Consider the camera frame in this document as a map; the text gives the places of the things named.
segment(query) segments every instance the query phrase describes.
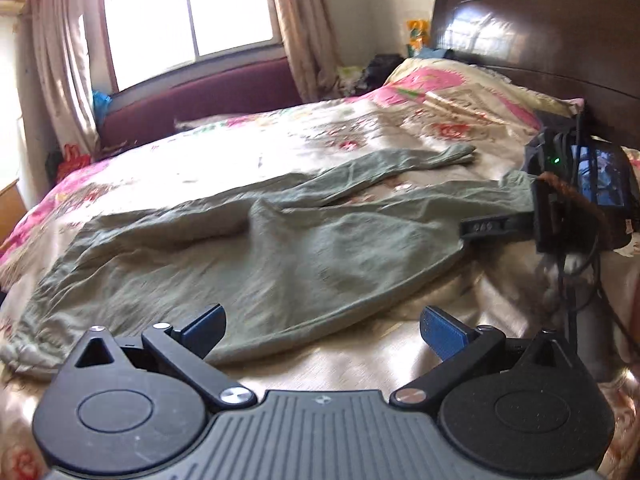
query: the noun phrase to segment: curtain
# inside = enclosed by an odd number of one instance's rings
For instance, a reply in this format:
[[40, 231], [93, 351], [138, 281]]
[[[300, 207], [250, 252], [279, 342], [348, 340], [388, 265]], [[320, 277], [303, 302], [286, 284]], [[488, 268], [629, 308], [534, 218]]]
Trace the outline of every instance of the curtain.
[[275, 0], [282, 41], [300, 97], [318, 101], [334, 87], [338, 54], [323, 0]]
[[33, 43], [40, 85], [61, 148], [76, 144], [95, 155], [98, 133], [93, 113], [84, 0], [30, 0]]
[[22, 110], [22, 119], [17, 125], [18, 190], [24, 204], [31, 208], [51, 189], [46, 162], [49, 154], [59, 148], [38, 78], [29, 3], [25, 5], [18, 20], [15, 62], [18, 98]]

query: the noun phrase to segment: window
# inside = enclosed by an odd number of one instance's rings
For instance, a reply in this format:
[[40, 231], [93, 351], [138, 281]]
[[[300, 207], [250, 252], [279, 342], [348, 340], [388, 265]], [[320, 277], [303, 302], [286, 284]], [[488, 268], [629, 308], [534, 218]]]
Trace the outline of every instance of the window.
[[17, 18], [0, 16], [0, 191], [18, 176], [20, 101], [16, 83]]
[[273, 0], [105, 0], [123, 90], [212, 56], [280, 42]]

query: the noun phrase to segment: bed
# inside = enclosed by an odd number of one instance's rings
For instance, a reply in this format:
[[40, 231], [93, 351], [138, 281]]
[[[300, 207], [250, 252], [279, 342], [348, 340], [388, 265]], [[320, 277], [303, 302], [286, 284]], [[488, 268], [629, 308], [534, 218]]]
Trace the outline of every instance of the bed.
[[[6, 363], [0, 394], [2, 475], [35, 480], [46, 470], [30, 420], [60, 355], [25, 344], [21, 323], [38, 282], [93, 219], [169, 210], [285, 173], [326, 171], [385, 148], [442, 152], [465, 141], [476, 150], [473, 160], [384, 178], [338, 206], [367, 205], [449, 182], [495, 181], [520, 167], [523, 145], [540, 129], [539, 112], [566, 118], [582, 105], [576, 98], [586, 98], [593, 131], [627, 146], [637, 164], [640, 74], [634, 71], [640, 72], [640, 66], [632, 62], [630, 38], [640, 28], [639, 3], [436, 0], [434, 46], [455, 48], [463, 59], [484, 68], [450, 60], [408, 60], [385, 86], [363, 97], [215, 121], [67, 177], [2, 247], [0, 285], [8, 291], [0, 309], [0, 357]], [[601, 14], [609, 4], [616, 19], [624, 16], [624, 33], [616, 20]], [[531, 8], [539, 12], [533, 15]], [[596, 18], [585, 9], [597, 10]], [[584, 33], [587, 25], [591, 34]], [[588, 56], [566, 56], [568, 49]], [[632, 328], [638, 274], [634, 253], [631, 246], [626, 256], [614, 254], [604, 263], [605, 284], [609, 280], [617, 287], [612, 303], [626, 309], [621, 315]], [[258, 394], [277, 388], [373, 388], [388, 396], [438, 363], [418, 330], [425, 304], [445, 308], [469, 325], [493, 324], [509, 335], [524, 336], [544, 322], [550, 288], [532, 244], [496, 247], [455, 261], [402, 301], [343, 330], [261, 359], [231, 360], [220, 368]], [[40, 319], [41, 328], [50, 328], [47, 316]], [[94, 323], [109, 325], [105, 319]], [[624, 478], [640, 440], [640, 391], [632, 373], [601, 388], [616, 413], [616, 435], [600, 472]]]

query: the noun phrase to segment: window frame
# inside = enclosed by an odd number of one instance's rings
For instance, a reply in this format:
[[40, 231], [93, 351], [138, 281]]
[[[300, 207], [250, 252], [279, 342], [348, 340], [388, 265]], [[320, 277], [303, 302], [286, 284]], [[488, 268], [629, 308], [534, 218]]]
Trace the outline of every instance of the window frame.
[[196, 40], [196, 33], [195, 33], [195, 26], [194, 26], [194, 22], [193, 22], [193, 14], [191, 12], [191, 0], [187, 0], [187, 10], [188, 10], [188, 19], [189, 19], [189, 26], [190, 26], [190, 30], [191, 30], [191, 41], [193, 43], [193, 53], [194, 53], [194, 61], [187, 61], [184, 63], [181, 63], [179, 65], [174, 65], [170, 68], [168, 68], [167, 70], [165, 70], [164, 72], [160, 72], [158, 74], [154, 74], [153, 76], [149, 77], [148, 79], [145, 79], [143, 81], [140, 81], [139, 83], [136, 83], [135, 85], [129, 86], [127, 88], [120, 88], [118, 86], [118, 79], [116, 76], [116, 71], [115, 71], [115, 66], [113, 64], [113, 56], [111, 55], [111, 41], [109, 38], [109, 27], [107, 24], [107, 14], [108, 14], [108, 3], [107, 0], [98, 0], [98, 11], [100, 13], [100, 26], [102, 29], [102, 35], [104, 37], [104, 43], [105, 43], [105, 48], [106, 48], [106, 52], [107, 52], [107, 64], [108, 64], [108, 72], [109, 72], [109, 78], [111, 81], [111, 87], [113, 88], [113, 93], [119, 93], [122, 91], [125, 91], [129, 88], [133, 88], [137, 85], [140, 84], [144, 84], [146, 81], [149, 81], [151, 79], [154, 79], [158, 76], [161, 76], [163, 74], [168, 74], [170, 72], [172, 72], [173, 70], [179, 70], [181, 68], [184, 68], [186, 66], [191, 66], [191, 65], [195, 65], [197, 63], [203, 62], [203, 61], [208, 61], [208, 60], [213, 60], [219, 57], [228, 57], [228, 56], [232, 56], [233, 54], [241, 54], [247, 51], [251, 51], [251, 50], [259, 50], [259, 49], [263, 49], [264, 47], [269, 47], [269, 46], [282, 46], [282, 33], [280, 31], [280, 23], [278, 21], [278, 13], [276, 10], [276, 3], [275, 0], [267, 0], [267, 5], [269, 8], [269, 16], [271, 19], [271, 30], [273, 31], [273, 37], [270, 40], [265, 40], [265, 41], [259, 41], [257, 43], [249, 43], [246, 45], [240, 45], [240, 46], [235, 46], [232, 48], [228, 48], [225, 50], [220, 50], [218, 52], [211, 52], [210, 54], [204, 54], [204, 55], [200, 55], [199, 51], [198, 51], [198, 42]]

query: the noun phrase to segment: red bag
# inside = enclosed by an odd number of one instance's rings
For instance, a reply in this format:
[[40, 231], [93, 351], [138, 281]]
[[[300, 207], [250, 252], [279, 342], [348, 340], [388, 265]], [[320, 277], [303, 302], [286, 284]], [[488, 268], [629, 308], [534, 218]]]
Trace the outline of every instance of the red bag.
[[91, 155], [80, 155], [77, 144], [65, 144], [65, 161], [58, 166], [58, 177], [56, 184], [59, 184], [66, 176], [75, 170], [85, 168], [91, 164]]

